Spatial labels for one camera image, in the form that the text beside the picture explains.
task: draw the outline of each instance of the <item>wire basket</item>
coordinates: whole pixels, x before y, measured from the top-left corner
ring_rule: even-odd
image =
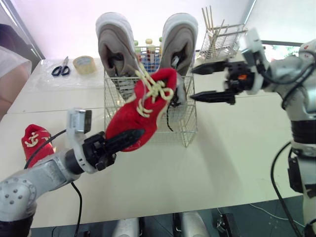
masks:
[[[190,98],[190,95],[195,93],[191,68],[189,68],[187,75],[182,77],[182,79],[184,80],[184,88],[187,96],[186,103],[177,107],[168,107],[167,112],[162,115],[158,129],[149,143],[174,144],[179,142],[187,147],[192,142],[197,132],[197,113],[195,101]],[[125,104],[124,98],[129,98],[134,93],[134,85],[138,80],[138,77],[111,78],[105,73],[105,128],[110,123],[116,111]],[[126,81],[129,82],[128,86],[117,86],[119,83],[122,84]]]
[[[148,73],[157,71],[160,65],[161,49],[157,46],[136,46],[135,53]]]
[[[237,41],[245,35],[247,29],[244,24],[214,27],[212,31],[206,30],[199,58],[205,63],[224,61],[237,54],[239,45]]]

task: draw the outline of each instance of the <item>packing tape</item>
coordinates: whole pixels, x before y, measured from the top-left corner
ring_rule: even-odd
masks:
[[[80,74],[89,74],[96,71],[94,60],[90,56],[81,56],[74,59],[73,65]]]

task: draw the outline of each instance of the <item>scissors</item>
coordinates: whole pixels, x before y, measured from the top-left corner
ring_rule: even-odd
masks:
[[[70,69],[69,67],[67,66],[67,63],[68,63],[68,56],[65,58],[64,62],[63,62],[63,65],[62,66],[58,66],[56,67],[52,72],[51,74],[53,76],[59,76],[60,74],[62,76],[65,76],[65,75],[68,75],[70,73]]]

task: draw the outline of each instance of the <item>red shoe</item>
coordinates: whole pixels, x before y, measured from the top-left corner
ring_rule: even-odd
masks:
[[[25,129],[25,135],[21,139],[24,153],[26,156],[26,161],[28,161],[28,159],[34,153],[34,151],[36,151],[37,148],[40,147],[40,145],[47,141],[49,138],[50,134],[46,129],[35,124],[30,124]],[[29,167],[32,167],[40,159],[43,159],[51,154],[54,154],[53,146],[51,143],[48,143],[32,159],[31,163],[29,164]]]
[[[161,116],[166,112],[173,97],[177,83],[177,72],[172,68],[163,68],[149,76],[140,64],[145,75],[136,71],[138,80],[131,96],[110,121],[106,129],[106,138],[110,139],[130,129],[143,129],[145,132],[134,145],[123,152],[131,152],[143,146],[157,130]]]

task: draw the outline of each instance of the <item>white shoe sole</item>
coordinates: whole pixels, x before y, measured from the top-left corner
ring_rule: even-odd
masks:
[[[133,49],[133,51],[135,51],[132,27],[123,15],[116,12],[107,12],[99,16],[95,23],[95,31],[97,33],[98,38],[102,27],[107,24],[115,25],[119,27],[121,30],[123,30],[126,36],[128,37],[129,47]]]
[[[164,46],[165,40],[167,39],[168,34],[172,31],[172,29],[181,24],[188,24],[194,30],[194,44],[196,44],[197,37],[198,37],[198,22],[195,17],[188,13],[177,13],[170,16],[166,23],[163,26],[162,31],[162,48]]]

